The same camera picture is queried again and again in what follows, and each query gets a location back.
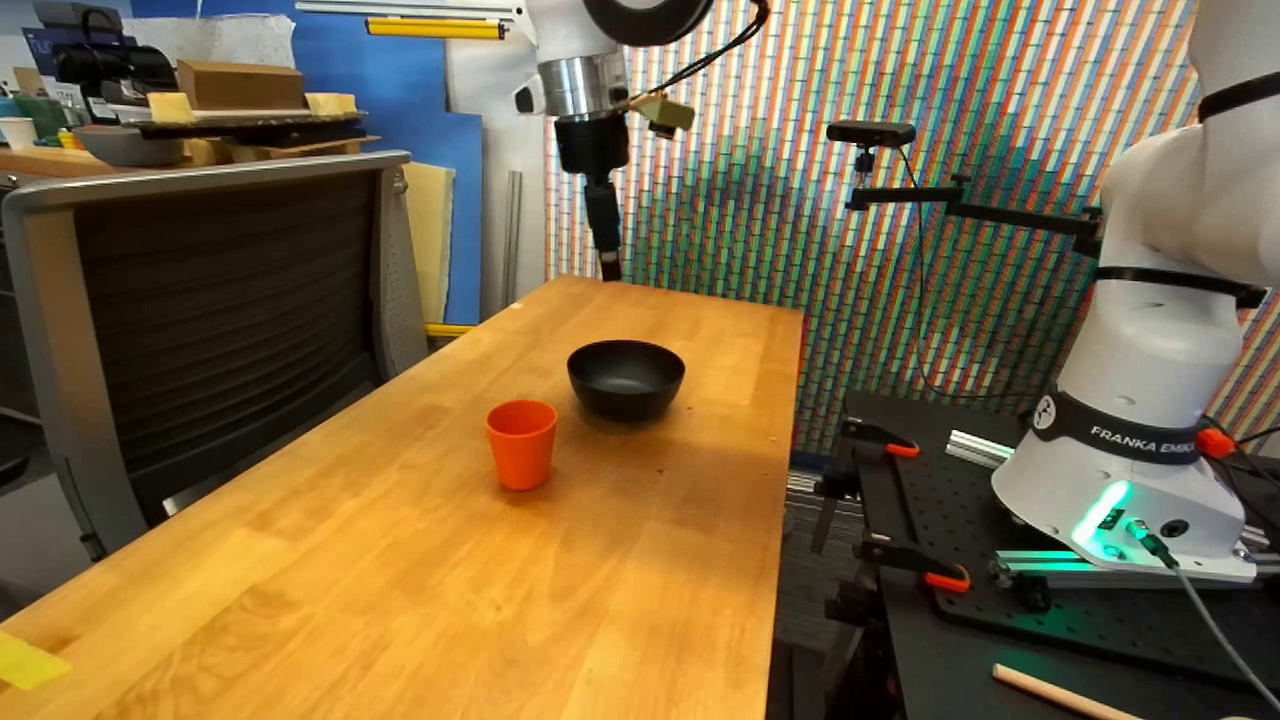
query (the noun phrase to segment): patterned wall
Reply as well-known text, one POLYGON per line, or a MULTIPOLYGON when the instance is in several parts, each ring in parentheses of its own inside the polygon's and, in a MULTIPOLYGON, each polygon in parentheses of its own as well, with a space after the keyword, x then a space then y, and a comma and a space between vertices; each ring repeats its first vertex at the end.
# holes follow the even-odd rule
MULTIPOLYGON (((630 51, 635 87, 722 44, 747 9, 718 0, 684 44, 630 51)), ((675 87, 701 109, 689 138, 635 131, 626 279, 805 308, 801 452, 827 449, 848 392, 1021 407, 1070 341, 1091 261, 924 204, 844 211, 850 150, 825 123, 914 123, 924 186, 963 174, 969 199, 1081 211, 1125 144, 1191 120, 1186 30, 1185 0, 776 0, 755 44, 675 87)), ((546 276, 590 276, 577 186, 553 176, 546 276)), ((904 166, 881 158, 875 186, 906 186, 904 166)), ((1218 403, 1240 433, 1277 417, 1277 336, 1268 308, 1250 329, 1268 352, 1218 403)))

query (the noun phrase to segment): red cup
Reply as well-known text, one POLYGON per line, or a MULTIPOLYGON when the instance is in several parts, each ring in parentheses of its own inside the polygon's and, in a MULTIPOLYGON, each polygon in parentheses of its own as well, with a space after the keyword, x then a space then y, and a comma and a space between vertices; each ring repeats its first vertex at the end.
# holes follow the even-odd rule
POLYGON ((488 413, 488 449, 495 486, 507 493, 543 489, 553 477, 555 407, 539 402, 507 402, 488 413))

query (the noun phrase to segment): green light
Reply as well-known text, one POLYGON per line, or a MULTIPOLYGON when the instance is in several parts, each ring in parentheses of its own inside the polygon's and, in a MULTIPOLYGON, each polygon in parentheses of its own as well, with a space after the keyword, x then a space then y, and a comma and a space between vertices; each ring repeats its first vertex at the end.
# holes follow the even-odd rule
POLYGON ((1130 493, 1129 481, 1116 481, 1102 489, 1102 495, 1096 495, 1096 506, 1083 512, 1083 519, 1074 523, 1070 541, 1083 545, 1083 550, 1096 550, 1091 545, 1091 532, 1112 516, 1112 510, 1125 506, 1125 495, 1130 493))

